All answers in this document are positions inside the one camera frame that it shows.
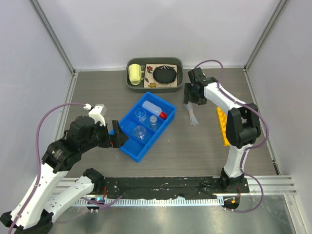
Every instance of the white bottle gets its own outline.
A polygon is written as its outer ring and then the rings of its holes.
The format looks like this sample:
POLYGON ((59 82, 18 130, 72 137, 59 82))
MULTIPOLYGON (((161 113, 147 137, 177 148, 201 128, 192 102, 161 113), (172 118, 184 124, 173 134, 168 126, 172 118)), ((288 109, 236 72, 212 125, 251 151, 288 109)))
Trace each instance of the white bottle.
POLYGON ((162 119, 167 118, 166 113, 164 113, 159 106, 152 104, 150 101, 145 101, 142 107, 162 119))

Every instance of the gray tabletop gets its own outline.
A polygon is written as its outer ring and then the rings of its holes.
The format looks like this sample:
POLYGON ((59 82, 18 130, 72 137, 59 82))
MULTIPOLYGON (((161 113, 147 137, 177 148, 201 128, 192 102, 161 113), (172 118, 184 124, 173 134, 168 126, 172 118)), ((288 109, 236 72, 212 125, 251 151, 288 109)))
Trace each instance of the gray tabletop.
MULTIPOLYGON (((220 69, 204 69, 207 77, 218 78, 220 69)), ((134 93, 126 87, 125 71, 80 72, 75 86, 73 102, 105 104, 105 120, 109 129, 111 121, 122 119, 143 93, 134 93)), ((188 82, 187 71, 184 80, 188 82)), ((252 102, 243 69, 225 69, 222 85, 237 98, 252 102)), ((104 176, 218 176, 225 165, 229 147, 223 145, 216 106, 194 105, 199 122, 191 126, 189 114, 183 106, 183 88, 178 92, 158 93, 162 99, 177 107, 175 118, 159 137, 140 163, 118 149, 94 148, 82 156, 67 177, 80 177, 87 168, 94 168, 104 176)), ((80 115, 81 107, 70 108, 66 128, 80 115)), ((251 150, 245 165, 253 175, 275 175, 268 148, 251 150)))

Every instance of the transparent cup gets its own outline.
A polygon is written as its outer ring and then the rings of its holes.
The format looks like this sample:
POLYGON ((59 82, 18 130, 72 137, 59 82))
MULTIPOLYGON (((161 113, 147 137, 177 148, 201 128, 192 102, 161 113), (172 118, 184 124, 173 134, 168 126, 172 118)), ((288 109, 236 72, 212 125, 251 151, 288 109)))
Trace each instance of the transparent cup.
POLYGON ((133 129, 133 135, 140 140, 143 140, 146 136, 146 128, 142 125, 138 125, 133 129))
POLYGON ((143 122, 145 121, 145 119, 146 119, 146 111, 145 111, 144 108, 138 108, 138 109, 136 109, 135 114, 136 114, 137 119, 138 119, 141 123, 143 123, 143 122))

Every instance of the small glass jar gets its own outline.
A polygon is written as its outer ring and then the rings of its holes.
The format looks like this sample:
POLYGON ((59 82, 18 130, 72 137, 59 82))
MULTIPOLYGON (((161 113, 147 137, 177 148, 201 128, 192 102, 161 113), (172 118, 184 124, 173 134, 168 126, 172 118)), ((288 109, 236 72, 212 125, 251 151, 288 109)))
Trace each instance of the small glass jar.
POLYGON ((158 129, 157 116, 150 117, 150 126, 151 126, 151 129, 153 129, 154 131, 158 129))

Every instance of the cable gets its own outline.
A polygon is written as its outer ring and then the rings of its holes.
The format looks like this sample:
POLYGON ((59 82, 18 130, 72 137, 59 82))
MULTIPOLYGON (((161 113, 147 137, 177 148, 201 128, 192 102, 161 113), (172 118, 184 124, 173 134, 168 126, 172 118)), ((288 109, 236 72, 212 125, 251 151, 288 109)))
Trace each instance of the cable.
POLYGON ((87 199, 87 198, 85 198, 85 197, 82 197, 81 199, 82 199, 82 200, 86 200, 87 202, 89 202, 89 203, 91 203, 91 204, 93 204, 93 205, 97 205, 97 206, 100 206, 101 204, 102 204, 102 205, 105 204, 105 202, 103 202, 103 201, 93 201, 93 200, 87 199))
POLYGON ((257 208, 262 204, 263 198, 264 198, 264 192, 263 192, 263 188, 262 188, 262 185, 261 185, 261 183, 259 182, 259 180, 258 180, 256 177, 254 177, 253 175, 248 174, 248 173, 246 173, 246 172, 243 170, 243 164, 244 164, 244 160, 245 160, 245 157, 246 157, 246 153, 247 153, 250 149, 259 148, 259 147, 261 147, 262 145, 264 145, 264 144, 267 142, 267 140, 268 140, 268 138, 269 138, 269 127, 268 127, 267 122, 265 121, 265 119, 262 117, 262 115, 261 115, 259 112, 257 112, 257 111, 254 110, 253 108, 247 106, 246 104, 241 103, 241 102, 239 102, 239 101, 233 99, 231 96, 229 96, 229 95, 223 90, 223 87, 221 86, 221 83, 220 83, 220 82, 221 82, 221 80, 222 80, 222 78, 223 78, 223 75, 224 75, 224 67, 223 67, 223 64, 222 64, 220 61, 215 60, 215 59, 205 60, 205 61, 199 63, 198 65, 196 65, 195 68, 197 68, 198 66, 200 66, 200 65, 202 65, 203 63, 206 63, 206 62, 217 62, 217 63, 219 63, 219 65, 221 66, 221 75, 220 75, 220 77, 219 77, 219 79, 218 79, 218 83, 217 83, 218 90, 219 90, 224 96, 226 96, 229 100, 231 100, 231 101, 237 103, 238 105, 243 106, 243 107, 245 107, 246 109, 250 110, 251 112, 255 113, 255 114, 261 119, 261 121, 263 122, 264 127, 265 127, 265 132, 266 132, 266 134, 265 134, 265 138, 264 138, 263 142, 261 142, 259 145, 255 145, 255 146, 251 146, 251 147, 246 148, 245 151, 244 151, 244 153, 243 153, 242 159, 241 159, 241 161, 240 161, 240 163, 239 163, 239 167, 240 167, 241 172, 242 172, 244 175, 249 176, 249 177, 251 177, 252 179, 254 179, 254 180, 257 182, 257 184, 259 185, 260 190, 261 190, 261 199, 260 199, 259 203, 258 203, 254 208, 249 209, 249 210, 237 211, 237 210, 231 210, 231 209, 227 208, 228 211, 236 212, 236 213, 247 213, 247 212, 251 212, 251 211, 254 211, 255 209, 257 209, 257 208))
MULTIPOLYGON (((102 205, 101 208, 98 209, 98 211, 107 209, 107 208, 110 207, 111 205, 114 205, 114 204, 115 204, 118 200, 120 200, 121 198, 122 198, 122 195, 121 195, 120 197, 118 197, 115 201, 112 201, 111 203, 108 203, 108 204, 106 204, 106 205, 102 205)), ((56 221, 56 223, 59 223, 59 224, 69 223, 69 222, 74 221, 74 220, 77 219, 78 217, 84 215, 85 213, 89 213, 89 212, 90 212, 90 211, 87 210, 87 211, 85 211, 85 212, 82 212, 82 213, 78 214, 76 217, 74 217, 74 218, 72 218, 72 219, 70 219, 70 220, 67 220, 67 221, 56 221)))
POLYGON ((237 190, 238 190, 238 199, 240 199, 241 193, 240 193, 240 188, 239 188, 239 186, 237 187, 237 190))
POLYGON ((107 190, 106 190, 106 186, 105 186, 105 187, 104 187, 103 199, 105 198, 106 194, 107 194, 107 190))
POLYGON ((217 188, 217 187, 220 186, 220 184, 221 184, 221 181, 217 185, 210 185, 210 184, 200 183, 200 185, 202 185, 204 187, 210 187, 210 188, 217 188))
POLYGON ((25 210, 25 207, 28 205, 29 201, 31 200, 31 198, 33 197, 33 195, 35 194, 35 191, 37 190, 37 187, 39 186, 39 181, 40 181, 40 177, 41 177, 41 161, 40 161, 40 155, 39 155, 39 132, 40 132, 40 128, 42 126, 43 121, 47 118, 47 116, 49 114, 51 114, 53 111, 55 111, 58 108, 64 107, 64 106, 69 106, 69 105, 77 105, 77 106, 84 106, 85 104, 83 103, 76 103, 76 102, 71 102, 71 103, 65 103, 59 106, 54 107, 53 109, 51 109, 50 111, 48 111, 40 120, 38 127, 37 127, 37 131, 36 131, 36 159, 37 159, 37 179, 35 182, 35 185, 31 191, 31 193, 29 194, 28 198, 26 199, 25 203, 22 205, 21 209, 19 210, 19 212, 17 213, 17 216, 14 218, 8 234, 11 234, 17 220, 19 217, 21 217, 21 214, 23 213, 23 211, 25 210))

